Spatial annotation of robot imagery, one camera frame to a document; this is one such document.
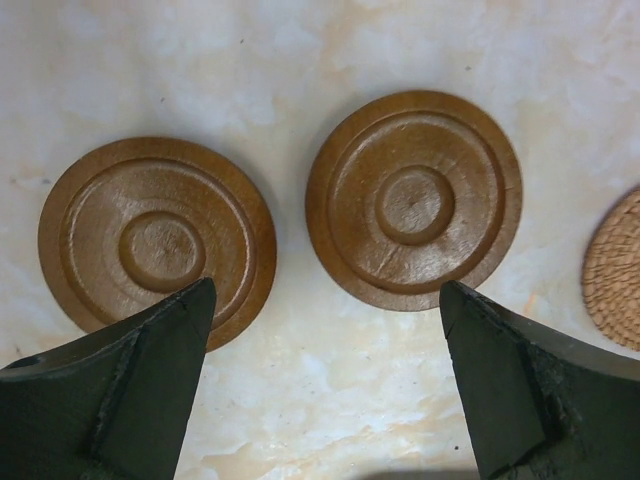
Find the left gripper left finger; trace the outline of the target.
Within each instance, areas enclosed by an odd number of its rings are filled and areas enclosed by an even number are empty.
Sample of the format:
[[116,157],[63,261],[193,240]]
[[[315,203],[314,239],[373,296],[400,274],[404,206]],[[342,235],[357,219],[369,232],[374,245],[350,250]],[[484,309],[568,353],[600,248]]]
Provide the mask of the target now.
[[3,367],[2,478],[173,478],[215,305],[214,283],[202,278]]

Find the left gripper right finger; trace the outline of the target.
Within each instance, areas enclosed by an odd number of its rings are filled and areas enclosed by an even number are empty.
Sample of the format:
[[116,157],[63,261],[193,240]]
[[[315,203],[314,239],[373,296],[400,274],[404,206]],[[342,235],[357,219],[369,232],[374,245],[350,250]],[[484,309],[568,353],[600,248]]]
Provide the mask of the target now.
[[441,320],[483,479],[636,479],[639,363],[457,282]]

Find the woven rattan coaster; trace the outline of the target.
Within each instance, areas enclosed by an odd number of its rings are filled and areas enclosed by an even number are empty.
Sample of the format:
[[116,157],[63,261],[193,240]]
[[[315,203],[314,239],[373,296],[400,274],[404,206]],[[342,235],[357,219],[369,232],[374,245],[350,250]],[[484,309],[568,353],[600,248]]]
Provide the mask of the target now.
[[585,252],[581,291],[600,332],[634,351],[639,349],[639,188],[607,212]]

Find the dark wooden coaster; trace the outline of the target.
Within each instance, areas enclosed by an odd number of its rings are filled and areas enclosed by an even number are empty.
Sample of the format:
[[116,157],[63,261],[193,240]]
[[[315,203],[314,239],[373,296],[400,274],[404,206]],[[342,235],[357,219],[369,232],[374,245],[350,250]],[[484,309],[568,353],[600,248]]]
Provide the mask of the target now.
[[186,140],[135,137],[87,153],[57,180],[38,254],[56,302],[87,333],[211,278],[215,350],[265,305],[277,242],[265,199],[229,159]]
[[520,165],[476,104],[409,90],[373,100],[328,135],[306,186],[306,223],[330,277],[392,311],[439,304],[440,287],[476,287],[518,229]]

